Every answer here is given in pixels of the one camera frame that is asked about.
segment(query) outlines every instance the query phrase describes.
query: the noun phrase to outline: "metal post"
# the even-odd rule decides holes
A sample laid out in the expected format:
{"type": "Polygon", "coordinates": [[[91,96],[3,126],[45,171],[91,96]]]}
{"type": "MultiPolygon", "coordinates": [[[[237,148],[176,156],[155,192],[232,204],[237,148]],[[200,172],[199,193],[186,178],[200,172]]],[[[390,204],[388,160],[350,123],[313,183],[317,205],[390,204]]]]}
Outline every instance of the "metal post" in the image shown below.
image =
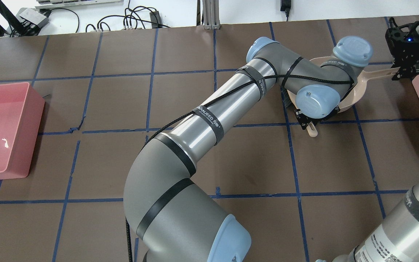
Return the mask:
{"type": "Polygon", "coordinates": [[[205,29],[219,29],[219,0],[202,0],[205,29]]]}

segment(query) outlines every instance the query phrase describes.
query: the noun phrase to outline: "pink plastic container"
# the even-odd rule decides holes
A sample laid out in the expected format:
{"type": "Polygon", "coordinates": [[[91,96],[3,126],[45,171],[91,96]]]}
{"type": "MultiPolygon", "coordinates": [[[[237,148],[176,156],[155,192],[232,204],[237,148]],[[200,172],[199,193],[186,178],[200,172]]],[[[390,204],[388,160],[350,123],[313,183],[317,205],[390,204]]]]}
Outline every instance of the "pink plastic container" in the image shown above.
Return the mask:
{"type": "Polygon", "coordinates": [[[0,179],[28,176],[44,105],[30,83],[0,85],[0,179]]]}

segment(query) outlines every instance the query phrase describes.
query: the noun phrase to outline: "printed label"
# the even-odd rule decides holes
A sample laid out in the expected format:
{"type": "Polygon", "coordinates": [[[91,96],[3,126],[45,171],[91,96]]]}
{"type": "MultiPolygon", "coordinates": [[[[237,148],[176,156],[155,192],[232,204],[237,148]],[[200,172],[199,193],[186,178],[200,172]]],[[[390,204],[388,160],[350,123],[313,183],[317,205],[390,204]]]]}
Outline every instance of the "printed label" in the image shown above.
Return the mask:
{"type": "Polygon", "coordinates": [[[398,250],[385,234],[382,225],[366,239],[364,246],[355,252],[356,262],[413,262],[398,250]]]}

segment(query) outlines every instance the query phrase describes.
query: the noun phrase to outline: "blue cap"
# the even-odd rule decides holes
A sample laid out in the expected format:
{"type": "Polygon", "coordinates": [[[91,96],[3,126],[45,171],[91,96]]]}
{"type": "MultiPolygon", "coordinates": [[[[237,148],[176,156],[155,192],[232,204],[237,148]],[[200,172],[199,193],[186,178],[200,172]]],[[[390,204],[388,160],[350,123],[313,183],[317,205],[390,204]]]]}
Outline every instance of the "blue cap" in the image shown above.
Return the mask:
{"type": "Polygon", "coordinates": [[[373,55],[373,47],[367,40],[350,35],[339,40],[332,52],[347,64],[365,67],[373,55]]]}
{"type": "Polygon", "coordinates": [[[250,234],[229,214],[219,227],[207,262],[242,262],[250,246],[250,234]]]}
{"type": "Polygon", "coordinates": [[[326,85],[312,84],[304,86],[296,95],[298,109],[309,118],[324,118],[339,105],[340,95],[326,85]]]}
{"type": "Polygon", "coordinates": [[[256,53],[261,48],[263,48],[265,45],[271,44],[271,43],[279,43],[279,42],[271,40],[271,38],[267,38],[266,36],[262,36],[262,37],[256,39],[255,42],[253,43],[253,45],[248,50],[247,58],[246,58],[247,63],[255,57],[256,53]]]}

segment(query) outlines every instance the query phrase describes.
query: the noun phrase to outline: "black pole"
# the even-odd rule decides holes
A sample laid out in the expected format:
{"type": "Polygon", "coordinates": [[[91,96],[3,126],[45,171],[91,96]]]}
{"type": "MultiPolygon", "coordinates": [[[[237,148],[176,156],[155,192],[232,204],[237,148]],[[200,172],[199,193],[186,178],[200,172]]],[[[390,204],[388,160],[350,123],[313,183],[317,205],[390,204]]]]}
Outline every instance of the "black pole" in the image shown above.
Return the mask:
{"type": "Polygon", "coordinates": [[[3,4],[3,2],[0,0],[0,14],[7,20],[9,25],[11,25],[15,31],[17,31],[19,34],[23,34],[25,31],[25,27],[22,25],[22,23],[17,20],[17,18],[10,12],[9,9],[3,4]]]}

